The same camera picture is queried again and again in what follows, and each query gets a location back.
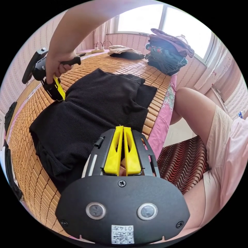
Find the window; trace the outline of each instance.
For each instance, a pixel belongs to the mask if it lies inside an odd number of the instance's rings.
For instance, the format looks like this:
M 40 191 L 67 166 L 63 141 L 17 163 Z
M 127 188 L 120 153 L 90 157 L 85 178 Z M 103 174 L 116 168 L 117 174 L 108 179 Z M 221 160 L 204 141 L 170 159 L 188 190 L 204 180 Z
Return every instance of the window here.
M 129 10 L 114 18 L 114 33 L 151 33 L 151 28 L 172 36 L 185 36 L 195 57 L 206 63 L 214 44 L 214 34 L 193 16 L 167 4 L 154 4 Z
M 149 34 L 151 28 L 159 28 L 163 4 L 142 6 L 119 16 L 118 32 Z

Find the bed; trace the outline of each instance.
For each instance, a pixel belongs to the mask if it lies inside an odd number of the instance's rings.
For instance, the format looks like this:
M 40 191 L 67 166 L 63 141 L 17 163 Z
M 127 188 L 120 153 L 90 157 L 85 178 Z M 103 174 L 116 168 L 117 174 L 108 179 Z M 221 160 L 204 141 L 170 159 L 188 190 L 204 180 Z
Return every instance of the bed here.
M 158 159 L 172 115 L 176 75 L 172 77 L 164 75 L 156 68 L 148 66 L 144 59 L 131 61 L 113 58 L 106 52 L 82 57 L 81 65 L 75 65 L 71 71 L 61 76 L 62 88 L 66 91 L 75 81 L 97 68 L 114 74 L 131 73 L 145 78 L 145 84 L 158 88 L 149 106 L 149 113 L 143 127 L 143 134 Z M 30 93 L 18 102 L 17 112 L 12 118 L 10 130 L 6 136 L 15 176 L 23 192 L 24 204 L 32 215 L 46 227 L 68 236 L 55 217 L 60 194 L 42 168 L 29 133 L 32 121 L 53 100 L 37 81 L 32 82 L 28 87 L 31 89 Z

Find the bamboo mat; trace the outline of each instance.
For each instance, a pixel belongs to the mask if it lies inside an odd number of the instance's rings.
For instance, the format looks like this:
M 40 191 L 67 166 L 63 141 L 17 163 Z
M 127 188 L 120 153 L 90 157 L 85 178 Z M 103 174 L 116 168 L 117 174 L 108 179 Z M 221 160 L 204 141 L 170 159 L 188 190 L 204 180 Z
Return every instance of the bamboo mat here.
M 82 60 L 81 65 L 75 65 L 71 71 L 63 74 L 61 76 L 61 86 L 66 91 L 75 81 L 97 68 L 114 74 L 131 73 L 145 78 L 145 84 L 158 88 L 149 106 L 149 113 L 143 128 L 143 134 L 148 138 L 162 106 L 171 77 L 164 75 L 154 67 L 148 66 L 145 60 L 130 61 L 101 54 Z M 36 156 L 29 133 L 30 124 L 52 102 L 53 100 L 44 91 L 43 87 L 40 87 L 34 93 L 16 119 L 9 141 L 9 148 L 11 149 L 15 176 L 30 211 L 46 227 L 68 236 L 55 217 L 60 194 Z

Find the qr code label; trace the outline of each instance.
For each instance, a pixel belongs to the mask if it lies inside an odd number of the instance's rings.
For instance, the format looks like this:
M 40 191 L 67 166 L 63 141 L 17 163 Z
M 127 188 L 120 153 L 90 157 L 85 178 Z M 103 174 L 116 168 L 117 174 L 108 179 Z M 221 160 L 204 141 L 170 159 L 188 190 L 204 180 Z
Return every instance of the qr code label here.
M 112 244 L 134 244 L 134 226 L 111 225 Z

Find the power strip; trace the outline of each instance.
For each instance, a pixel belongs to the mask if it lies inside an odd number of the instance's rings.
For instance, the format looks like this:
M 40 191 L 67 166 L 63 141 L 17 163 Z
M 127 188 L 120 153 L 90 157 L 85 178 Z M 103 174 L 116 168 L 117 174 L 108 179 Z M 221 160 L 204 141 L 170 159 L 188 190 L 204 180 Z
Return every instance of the power strip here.
M 92 50 L 92 53 L 96 53 L 96 52 L 104 52 L 105 50 Z

